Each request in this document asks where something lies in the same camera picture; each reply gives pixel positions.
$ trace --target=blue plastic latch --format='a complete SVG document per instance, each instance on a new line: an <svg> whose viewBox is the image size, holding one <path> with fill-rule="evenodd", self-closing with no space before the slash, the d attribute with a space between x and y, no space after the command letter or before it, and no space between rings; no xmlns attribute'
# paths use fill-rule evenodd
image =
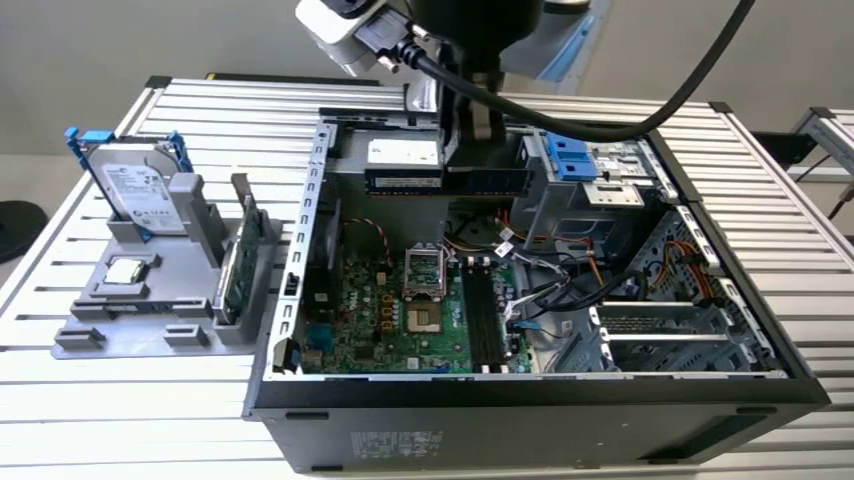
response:
<svg viewBox="0 0 854 480"><path fill-rule="evenodd" d="M83 143L110 143L117 139L111 130L90 130L81 137Z"/></svg>
<svg viewBox="0 0 854 480"><path fill-rule="evenodd" d="M193 163L190 162L190 156L187 155L187 143L181 133L173 132L166 137L167 141L175 147L175 156L178 157L178 167L182 172L193 173Z"/></svg>
<svg viewBox="0 0 854 480"><path fill-rule="evenodd" d="M565 182L597 179L600 170L588 153L588 144L585 142L548 133L546 150L556 165L556 177Z"/></svg>

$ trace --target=wire bundle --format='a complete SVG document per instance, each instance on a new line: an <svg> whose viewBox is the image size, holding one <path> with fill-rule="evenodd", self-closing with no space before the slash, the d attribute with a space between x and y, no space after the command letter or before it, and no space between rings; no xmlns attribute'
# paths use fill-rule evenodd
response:
<svg viewBox="0 0 854 480"><path fill-rule="evenodd" d="M690 243L680 240L670 240L665 244L665 251L662 254L662 268L658 271L656 280L653 280L653 288L658 288L662 282L665 281L665 278L668 278L668 273L672 267L670 265L670 252L673 251L672 249L677 250L677 252L680 253L680 258L682 259L685 259L692 254L694 255L700 254L697 247L694 247L694 245L692 245ZM706 276L704 275L704 272L701 272L700 270L700 265L685 263L685 262L684 264L689 269L689 273L692 274L692 277L694 277L694 281L697 282L697 288L700 288L701 295L704 296L704 298L712 298L713 297L712 285L709 284L709 280L706 280Z"/></svg>
<svg viewBox="0 0 854 480"><path fill-rule="evenodd" d="M510 226L510 212L508 211L508 209L505 208L500 208L498 209L498 216L497 216L498 221L502 224L502 227L509 228ZM528 240L528 235L522 234L522 233L513 233L514 237L517 237L520 240ZM537 235L534 237L534 240L546 240L549 238L549 235ZM561 240L562 242L570 242L570 243L585 243L588 245L588 263L590 264L590 270L593 271L594 275L597 276L597 281L600 282L600 285L605 285L605 281L602 280L602 274L600 273L600 267L597 266L597 259L594 258L594 249L593 249L593 239L590 237L580 237L580 238L570 238L570 237L553 237L556 240Z"/></svg>
<svg viewBox="0 0 854 480"><path fill-rule="evenodd" d="M345 225L350 225L353 223L365 223L367 225L374 226L377 232L379 233L381 238L383 239L383 247L386 249L386 265L391 268L391 248L389 247L389 237L386 237L386 232L383 228L374 223L370 218L351 218L350 220L345 220Z"/></svg>

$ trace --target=slotted aluminum table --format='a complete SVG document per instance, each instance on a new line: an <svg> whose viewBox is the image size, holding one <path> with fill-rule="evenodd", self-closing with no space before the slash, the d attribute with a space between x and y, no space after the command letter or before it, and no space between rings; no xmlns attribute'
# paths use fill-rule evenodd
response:
<svg viewBox="0 0 854 480"><path fill-rule="evenodd" d="M550 115L604 121L640 121L660 105L513 98ZM239 215L229 179L247 172L263 207L286 222L286 250L318 108L402 106L398 88L173 80L165 88L145 90L117 131L185 134L206 197L223 215ZM698 467L650 467L644 473L696 480L854 478L852 247L734 115L692 103L661 133L833 405ZM239 418L253 357L51 357L54 334L107 244L107 215L86 177L0 289L0 466L8 467L0 478L287 478L293 472L263 425ZM279 281L281 274L271 284L271 309ZM430 476L617 479L638 473Z"/></svg>

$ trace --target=motherboard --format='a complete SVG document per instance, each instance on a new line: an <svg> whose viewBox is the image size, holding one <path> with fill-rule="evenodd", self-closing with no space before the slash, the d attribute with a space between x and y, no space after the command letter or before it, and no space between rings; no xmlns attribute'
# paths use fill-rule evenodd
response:
<svg viewBox="0 0 854 480"><path fill-rule="evenodd" d="M314 321L307 325L306 373L478 371L471 348L471 333L477 332L470 331L467 311L471 309L466 308L466 301L473 297L463 286L465 269L454 261L441 268L434 265L430 274L426 266L423 259L409 265L395 262L391 269L373 259L351 257L345 261L338 311L331 321ZM516 295L513 271L508 265L496 265L489 274L492 295L484 308L496 314L486 317L492 325L478 325L478 331L492 329L505 355L510 350L505 348L508 336L498 312ZM414 277L421 278L417 285L442 283L445 295L410 296ZM525 339L516 342L520 342L518 354L509 354L504 363L509 371L530 372Z"/></svg>

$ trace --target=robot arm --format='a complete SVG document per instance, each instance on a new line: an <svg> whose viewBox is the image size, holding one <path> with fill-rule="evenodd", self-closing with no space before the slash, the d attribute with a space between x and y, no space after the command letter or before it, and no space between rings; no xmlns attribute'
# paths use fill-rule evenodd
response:
<svg viewBox="0 0 854 480"><path fill-rule="evenodd" d="M401 63L439 84L439 123L447 171L479 165L501 168L510 116L569 138L609 143L656 129L677 112L717 63L756 0L741 0L716 42L692 75L661 109L621 128L592 127L552 118L497 95L504 74L501 52L534 31L541 11L574 2L517 0L496 8L490 0L409 0L410 17L387 0L302 0L297 16L330 57L358 74L379 62L397 71ZM438 62L415 37L441 42Z"/></svg>

